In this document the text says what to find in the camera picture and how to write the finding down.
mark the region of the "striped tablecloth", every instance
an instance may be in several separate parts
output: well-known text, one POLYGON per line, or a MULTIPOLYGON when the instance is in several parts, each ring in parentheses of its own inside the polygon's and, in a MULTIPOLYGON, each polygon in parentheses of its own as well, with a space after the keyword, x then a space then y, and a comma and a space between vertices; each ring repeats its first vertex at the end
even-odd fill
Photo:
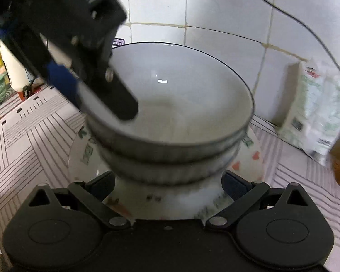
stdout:
MULTIPOLYGON (((49 87, 0 120, 0 246, 5 226, 35 185, 68 185, 68 156, 83 123, 83 114, 49 87)), ((278 139, 275 126, 257 116, 251 128, 261 144, 265 182, 271 187, 299 182, 329 222, 335 245, 326 267, 340 272, 340 187, 330 166, 278 139)))

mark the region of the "bowl rim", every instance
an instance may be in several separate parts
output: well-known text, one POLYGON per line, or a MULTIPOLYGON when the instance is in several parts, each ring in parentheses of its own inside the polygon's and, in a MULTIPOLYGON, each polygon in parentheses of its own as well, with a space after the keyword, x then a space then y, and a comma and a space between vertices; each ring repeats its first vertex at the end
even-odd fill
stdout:
MULTIPOLYGON (((197 51, 197 52, 201 52, 205 55, 208 55, 212 58, 214 58, 215 60, 219 61, 220 63, 222 63, 223 65, 225 65, 227 68, 229 68, 232 72, 234 72, 236 74, 236 76, 238 76, 240 78, 240 80, 244 83, 244 85, 246 86, 248 92, 249 92, 249 96, 250 96, 250 99, 251 99, 251 103, 252 103, 252 108, 251 108, 251 113, 250 113, 250 116, 249 118, 247 119, 246 123, 241 126, 238 130, 232 132, 231 134, 229 135, 226 135, 225 137, 222 137, 222 138, 219 138, 219 139, 216 139, 216 140, 212 140, 212 141, 205 141, 205 142, 198 142, 198 143, 192 143, 192 144, 189 144, 189 143, 178 143, 178 142, 174 142, 174 143, 169 143, 169 142, 161 142, 161 141, 154 141, 154 140, 148 140, 148 139, 145 139, 145 138, 140 138, 140 137, 136 137, 136 136, 132 136, 132 135, 128 135, 122 131, 119 131, 113 127, 111 127, 110 129, 112 131, 114 131, 116 134, 118 135, 121 135, 121 136, 124 136, 126 138, 129 138, 129 139, 132 139, 133 141, 136 141, 136 142, 141 142, 141 143, 147 143, 147 144, 151 144, 151 145, 156 145, 156 146, 165 146, 165 147, 182 147, 182 148, 193 148, 195 146, 210 146, 210 145, 213 145, 213 144, 218 144, 218 143, 221 143, 227 139, 230 139, 232 138, 234 135, 236 135, 237 133, 239 133, 240 131, 244 130, 245 127, 248 127, 249 123, 250 123, 250 120, 252 119, 254 113, 255 113, 255 101, 254 101, 254 98, 253 98, 253 94, 250 90, 250 88, 248 87, 247 83, 242 79, 242 77, 233 69, 231 68, 229 65, 225 64, 223 61, 221 61, 220 59, 206 53, 206 52, 203 52, 203 51, 200 51, 198 49, 195 49, 195 48, 192 48, 192 47, 189 47, 189 46, 185 46, 185 45, 180 45, 180 44, 175 44, 175 43, 167 43, 167 42, 160 42, 160 41, 142 41, 142 42, 135 42, 135 43, 129 43, 129 44, 124 44, 124 45, 120 45, 120 46, 116 46, 116 47, 113 47, 112 49, 117 49, 117 48, 121 48, 123 46, 129 46, 129 45, 135 45, 135 44, 146 44, 146 43, 156 43, 156 44, 166 44, 166 45, 173 45, 173 46, 179 46, 179 47, 185 47, 185 48, 189 48, 191 50, 194 50, 194 51, 197 51)), ((103 123, 103 121, 101 121, 100 119, 98 119, 96 116, 94 116, 93 114, 89 113, 91 118, 93 118, 94 120, 98 121, 99 123, 101 123, 102 126, 104 127, 108 127, 106 124, 103 123)))

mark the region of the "bowl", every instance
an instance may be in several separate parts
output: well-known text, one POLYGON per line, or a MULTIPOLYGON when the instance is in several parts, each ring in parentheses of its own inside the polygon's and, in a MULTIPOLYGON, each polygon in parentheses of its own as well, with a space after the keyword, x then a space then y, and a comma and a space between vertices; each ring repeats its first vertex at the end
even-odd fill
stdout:
POLYGON ((83 83, 90 130, 106 148, 148 162, 189 162, 233 147, 253 114, 252 94, 229 66, 195 49, 142 42, 113 49, 111 65, 139 102, 120 121, 83 83))
POLYGON ((226 170, 237 156, 240 142, 216 156, 184 163, 144 162, 115 153, 97 140, 100 155, 119 177, 148 185, 184 185, 214 177, 226 170))

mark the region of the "white bowl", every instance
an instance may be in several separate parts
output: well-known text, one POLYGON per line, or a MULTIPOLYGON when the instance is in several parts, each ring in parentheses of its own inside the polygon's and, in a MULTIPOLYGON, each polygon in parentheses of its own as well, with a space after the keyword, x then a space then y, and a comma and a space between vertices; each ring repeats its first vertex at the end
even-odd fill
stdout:
POLYGON ((179 162, 217 154, 243 137, 252 94, 229 66, 198 50, 168 43, 113 49, 111 65, 139 102, 120 121, 79 84, 88 126, 116 152, 149 161, 179 162))
POLYGON ((186 163, 138 161, 108 150, 100 142, 97 142, 97 147, 104 161, 119 177, 151 185, 183 185, 224 172, 237 156, 240 142, 216 156, 186 163))

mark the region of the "cable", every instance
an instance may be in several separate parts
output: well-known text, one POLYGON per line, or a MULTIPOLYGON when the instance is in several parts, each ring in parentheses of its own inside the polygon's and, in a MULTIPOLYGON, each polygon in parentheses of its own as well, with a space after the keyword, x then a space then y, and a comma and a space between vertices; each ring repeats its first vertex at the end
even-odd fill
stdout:
POLYGON ((305 23, 303 23, 301 20, 299 20, 298 18, 296 18, 295 16, 289 14, 288 12, 286 12, 285 10, 277 7, 276 5, 274 5, 271 2, 268 2, 267 0, 262 0, 263 2, 267 3, 269 6, 275 8, 277 11, 283 13, 285 16, 288 16, 289 18, 292 18, 294 21, 298 22, 299 24, 301 24, 305 29, 307 29, 314 37, 315 39, 321 44, 322 48, 324 48, 324 50, 326 51, 327 55, 330 57, 330 59, 332 60, 332 62, 336 65, 336 67, 338 68, 339 72, 340 72, 340 65, 337 63, 336 59, 334 58, 334 56, 332 55, 331 51, 326 47, 326 45, 324 44, 324 42, 318 37, 317 34, 315 34, 315 32, 310 29, 305 23))

